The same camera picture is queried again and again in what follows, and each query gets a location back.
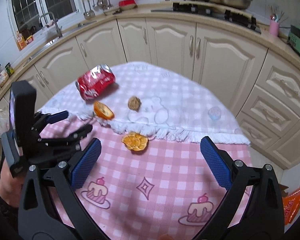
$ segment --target countertop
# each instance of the countertop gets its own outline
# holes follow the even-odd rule
[[[109,21],[115,19],[127,19],[127,18],[163,18],[163,19],[174,19],[174,20],[182,20],[188,22],[197,22],[204,25],[213,26],[214,28],[220,28],[231,33],[235,33],[244,38],[247,38],[251,41],[254,41],[260,45],[263,45],[270,50],[276,52],[285,60],[289,61],[292,65],[294,65],[297,69],[300,70],[300,57],[293,51],[293,49],[284,43],[278,37],[274,37],[269,34],[269,32],[260,26],[261,34],[255,33],[245,27],[241,27],[239,25],[235,25],[230,22],[214,19],[211,17],[200,16],[196,14],[186,14],[186,13],[171,13],[171,12],[151,12],[151,9],[155,8],[167,8],[172,5],[172,2],[166,1],[157,4],[147,4],[139,6],[133,10],[123,11],[120,14],[115,15],[96,15],[92,20],[85,20],[81,22],[82,24],[90,23],[89,25],[78,28],[77,30],[71,32],[68,35],[63,36],[61,39],[54,42],[52,45],[48,46],[47,49],[33,57],[31,60],[28,60],[31,55],[33,55],[36,51],[39,51],[40,48],[37,48],[36,51],[32,51],[31,55],[28,55],[20,64],[14,67],[15,73],[8,79],[7,83],[0,88],[0,100],[3,95],[8,91],[11,86],[11,83],[16,81],[26,70],[28,70],[35,62],[37,62],[44,55],[52,51],[55,47],[67,42],[69,39],[83,33],[87,30],[95,28],[98,25],[105,24]]]

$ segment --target white towel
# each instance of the white towel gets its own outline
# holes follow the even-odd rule
[[[134,131],[172,141],[200,142],[209,136],[214,143],[250,144],[231,112],[206,88],[172,71],[130,62],[111,68],[116,84],[97,98],[115,114],[112,120],[98,118],[116,133]],[[128,108],[128,99],[141,99],[138,112]],[[40,111],[67,110],[85,120],[94,116],[92,102],[85,102],[71,83],[59,91]]]

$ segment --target kitchen sink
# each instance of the kitchen sink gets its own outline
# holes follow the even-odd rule
[[[28,59],[27,61],[24,63],[23,66],[27,65],[33,58],[35,58],[36,56],[38,56],[40,53],[42,53],[45,49],[47,49],[48,47],[50,47],[52,44],[54,44],[55,42],[63,39],[64,37],[68,36],[69,34],[79,30],[80,28],[82,27],[85,27],[85,26],[88,26],[90,24],[93,24],[95,23],[96,21],[93,21],[93,22],[89,22],[89,23],[84,23],[84,24],[81,24],[79,23],[77,27],[67,31],[67,32],[64,32],[62,33],[62,37],[59,38],[57,36],[57,34],[54,36],[54,38],[52,38],[51,40],[49,40],[46,44],[44,44],[38,51],[36,51],[34,54],[32,54]]]

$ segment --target faucet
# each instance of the faucet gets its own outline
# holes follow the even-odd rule
[[[39,16],[39,23],[40,23],[41,18],[44,17],[44,16],[46,16],[46,15],[48,15],[48,14],[50,14],[52,16],[54,25],[56,26],[56,29],[57,29],[57,34],[58,34],[59,38],[61,38],[62,37],[61,29],[59,28],[59,26],[57,24],[57,21],[56,21],[56,18],[54,17],[54,14],[52,12],[47,12],[47,13]]]

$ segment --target screw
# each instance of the screw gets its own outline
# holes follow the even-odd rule
[[[237,167],[242,167],[242,166],[243,166],[243,162],[240,161],[240,160],[236,160],[236,161],[234,162],[234,164],[235,164],[235,166],[237,166]]]
[[[64,167],[66,167],[67,166],[67,163],[66,162],[59,162],[59,164],[58,164],[58,167],[59,168],[64,168]]]
[[[270,164],[266,164],[265,166],[266,170],[271,171],[272,170],[272,166]]]
[[[34,171],[36,169],[36,166],[35,165],[31,165],[30,167],[29,167],[29,171]]]

